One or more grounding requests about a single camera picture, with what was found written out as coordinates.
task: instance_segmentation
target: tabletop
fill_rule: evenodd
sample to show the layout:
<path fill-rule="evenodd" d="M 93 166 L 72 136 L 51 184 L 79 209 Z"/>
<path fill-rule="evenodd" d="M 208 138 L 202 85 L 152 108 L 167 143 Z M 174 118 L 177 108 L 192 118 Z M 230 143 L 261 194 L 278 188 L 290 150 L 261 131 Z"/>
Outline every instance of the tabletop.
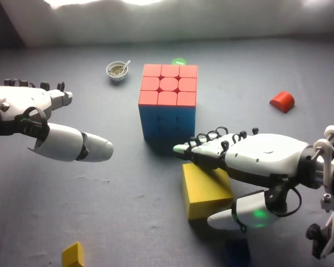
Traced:
<path fill-rule="evenodd" d="M 312 144 L 334 124 L 334 37 L 2 50 L 0 85 L 64 81 L 73 102 L 50 122 L 102 136 L 114 154 L 101 163 L 59 162 L 28 150 L 30 137 L 0 136 L 0 266 L 60 266 L 75 241 L 86 267 L 227 266 L 225 243 L 239 238 L 248 240 L 252 266 L 334 266 L 334 255 L 315 259 L 305 237 L 329 216 L 320 207 L 323 189 L 299 186 L 296 214 L 246 234 L 188 223 L 186 162 L 163 141 L 145 142 L 137 107 L 144 64 L 177 57 L 199 66 L 196 134 L 258 127 Z M 111 83 L 106 66 L 127 60 L 128 78 Z M 287 114 L 269 104 L 281 91 L 296 102 Z M 235 196 L 259 189 L 231 183 Z M 290 192 L 287 202 L 296 207 L 298 198 Z"/>

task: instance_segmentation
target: red cube face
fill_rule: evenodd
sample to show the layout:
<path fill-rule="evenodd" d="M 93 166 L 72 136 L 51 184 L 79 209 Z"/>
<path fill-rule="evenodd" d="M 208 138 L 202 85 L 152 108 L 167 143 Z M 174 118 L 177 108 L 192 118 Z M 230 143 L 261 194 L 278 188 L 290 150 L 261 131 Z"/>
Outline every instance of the red cube face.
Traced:
<path fill-rule="evenodd" d="M 197 79 L 198 66 L 146 64 L 139 105 L 195 107 Z"/>

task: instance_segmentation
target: rubik's cube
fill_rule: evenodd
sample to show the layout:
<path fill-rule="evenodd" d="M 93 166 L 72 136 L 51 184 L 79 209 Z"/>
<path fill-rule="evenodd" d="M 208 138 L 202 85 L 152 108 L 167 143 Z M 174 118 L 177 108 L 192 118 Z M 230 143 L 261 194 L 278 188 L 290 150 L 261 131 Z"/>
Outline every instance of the rubik's cube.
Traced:
<path fill-rule="evenodd" d="M 198 66 L 144 67 L 139 110 L 145 139 L 194 136 Z"/>

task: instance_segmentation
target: small bowl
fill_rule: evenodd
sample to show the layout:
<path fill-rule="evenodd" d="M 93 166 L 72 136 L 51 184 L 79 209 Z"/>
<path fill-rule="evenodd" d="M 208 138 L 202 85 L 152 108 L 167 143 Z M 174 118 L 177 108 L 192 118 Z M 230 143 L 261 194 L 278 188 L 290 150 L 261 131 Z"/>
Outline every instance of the small bowl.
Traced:
<path fill-rule="evenodd" d="M 111 62 L 106 67 L 106 74 L 113 80 L 113 81 L 122 81 L 126 78 L 127 72 L 129 71 L 129 67 L 127 66 L 123 73 L 121 74 L 114 74 L 114 71 L 118 70 L 119 68 L 122 68 L 125 65 L 123 61 L 114 61 Z"/>

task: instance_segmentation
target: robotic hand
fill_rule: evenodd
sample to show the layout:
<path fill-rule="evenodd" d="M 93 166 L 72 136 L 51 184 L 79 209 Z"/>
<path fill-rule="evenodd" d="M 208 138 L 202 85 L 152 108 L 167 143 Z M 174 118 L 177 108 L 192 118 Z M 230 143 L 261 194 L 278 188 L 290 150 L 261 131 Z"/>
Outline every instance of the robotic hand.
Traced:
<path fill-rule="evenodd" d="M 112 156 L 114 148 L 108 140 L 47 122 L 53 110 L 72 102 L 73 94 L 64 91 L 64 82 L 51 91 L 46 82 L 41 88 L 17 79 L 5 80 L 4 85 L 0 86 L 1 136 L 21 133 L 34 137 L 37 140 L 31 151 L 60 161 L 100 162 Z"/>
<path fill-rule="evenodd" d="M 173 148 L 181 159 L 210 169 L 221 168 L 230 178 L 269 188 L 236 199 L 231 209 L 210 216 L 208 224 L 215 229 L 241 231 L 266 226 L 300 208 L 302 198 L 297 185 L 312 189 L 323 185 L 326 193 L 321 207 L 332 214 L 325 228 L 313 224 L 306 236 L 313 240 L 315 257 L 334 253 L 334 126 L 327 127 L 326 139 L 313 146 L 288 136 L 258 134 L 257 128 L 252 132 L 253 136 L 245 131 L 233 134 L 218 127 Z M 287 211 L 289 190 L 299 197 L 299 206 L 293 211 Z"/>

